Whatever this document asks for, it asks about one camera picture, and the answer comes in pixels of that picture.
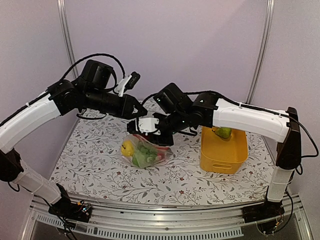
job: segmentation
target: table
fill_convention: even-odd
[[[154,101],[145,107],[162,112]],[[100,114],[88,111],[88,115]],[[246,133],[249,157],[236,174],[199,167],[200,134],[175,134],[173,155],[166,162],[139,169],[120,154],[127,123],[109,115],[101,120],[80,119],[50,180],[74,194],[152,205],[208,206],[264,198],[274,164],[260,135]]]

